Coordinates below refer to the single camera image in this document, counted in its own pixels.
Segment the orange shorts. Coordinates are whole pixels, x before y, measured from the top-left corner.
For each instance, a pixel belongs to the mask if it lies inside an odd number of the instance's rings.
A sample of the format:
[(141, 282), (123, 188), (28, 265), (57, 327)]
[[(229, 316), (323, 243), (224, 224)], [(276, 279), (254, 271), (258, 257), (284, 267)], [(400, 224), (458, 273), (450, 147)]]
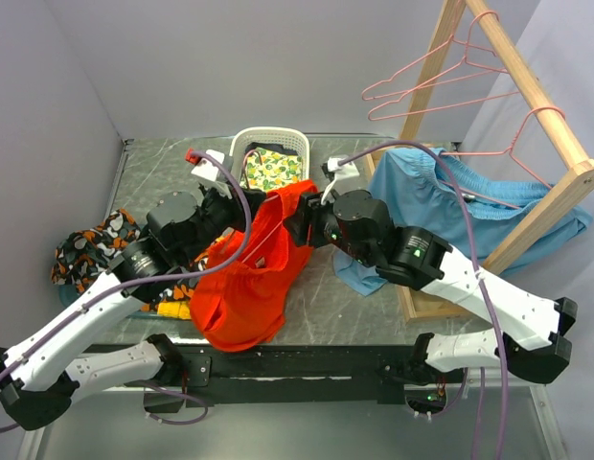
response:
[(317, 191), (308, 179), (268, 192), (240, 256), (199, 279), (191, 318), (213, 347), (247, 350), (271, 340), (282, 328), (288, 292), (312, 253), (310, 247), (293, 243), (283, 221), (296, 211), (300, 194)]

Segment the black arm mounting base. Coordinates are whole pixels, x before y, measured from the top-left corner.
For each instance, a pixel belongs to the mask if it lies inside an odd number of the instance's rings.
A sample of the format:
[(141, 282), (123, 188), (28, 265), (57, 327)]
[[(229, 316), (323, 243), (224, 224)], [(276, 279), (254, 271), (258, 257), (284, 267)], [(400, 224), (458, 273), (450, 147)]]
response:
[(182, 356), (168, 380), (209, 405), (375, 401), (402, 404), (407, 385), (458, 383), (465, 372), (426, 367), (408, 345), (262, 345), (228, 353), (180, 344), (164, 334), (148, 341)]

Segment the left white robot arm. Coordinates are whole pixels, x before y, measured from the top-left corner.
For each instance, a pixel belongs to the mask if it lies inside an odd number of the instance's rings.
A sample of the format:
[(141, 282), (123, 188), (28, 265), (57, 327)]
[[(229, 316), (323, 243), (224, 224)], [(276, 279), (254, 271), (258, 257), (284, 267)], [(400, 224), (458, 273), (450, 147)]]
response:
[(74, 303), (29, 339), (0, 348), (0, 403), (15, 426), (37, 430), (75, 402), (106, 388), (180, 380), (184, 360), (163, 333), (122, 351), (81, 357), (99, 334), (179, 281), (197, 277), (188, 268), (227, 229), (246, 233), (266, 199), (260, 190), (229, 195), (205, 191), (167, 194), (147, 214), (140, 238)]

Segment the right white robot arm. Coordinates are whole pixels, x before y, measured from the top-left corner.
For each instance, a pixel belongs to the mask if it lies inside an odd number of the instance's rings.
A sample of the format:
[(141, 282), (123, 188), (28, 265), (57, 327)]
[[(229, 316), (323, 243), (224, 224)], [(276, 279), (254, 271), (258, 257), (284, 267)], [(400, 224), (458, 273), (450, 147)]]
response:
[(365, 190), (326, 202), (303, 193), (284, 227), (298, 246), (332, 244), (371, 267), (390, 284), (454, 303), (498, 324), (478, 333), (420, 334), (410, 357), (387, 365), (389, 376), (427, 385), (464, 368), (501, 368), (528, 382), (553, 382), (569, 365), (577, 304), (562, 297), (538, 297), (483, 268), (444, 239), (416, 226), (398, 226), (387, 205)]

